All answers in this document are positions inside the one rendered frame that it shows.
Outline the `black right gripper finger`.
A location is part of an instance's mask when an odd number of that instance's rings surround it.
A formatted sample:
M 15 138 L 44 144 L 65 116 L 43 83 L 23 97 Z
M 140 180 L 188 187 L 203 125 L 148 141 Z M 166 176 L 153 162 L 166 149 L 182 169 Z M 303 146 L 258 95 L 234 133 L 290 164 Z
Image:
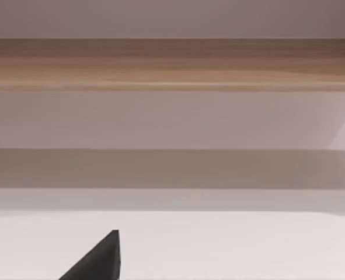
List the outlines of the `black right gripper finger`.
M 58 280 L 120 280 L 119 230 L 112 230 Z

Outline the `wooden open shelf unit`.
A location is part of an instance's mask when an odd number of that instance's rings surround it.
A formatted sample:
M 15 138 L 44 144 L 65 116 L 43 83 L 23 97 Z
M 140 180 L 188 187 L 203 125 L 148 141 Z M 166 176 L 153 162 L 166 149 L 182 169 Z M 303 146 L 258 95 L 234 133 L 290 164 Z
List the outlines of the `wooden open shelf unit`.
M 0 39 L 0 209 L 345 215 L 345 39 Z

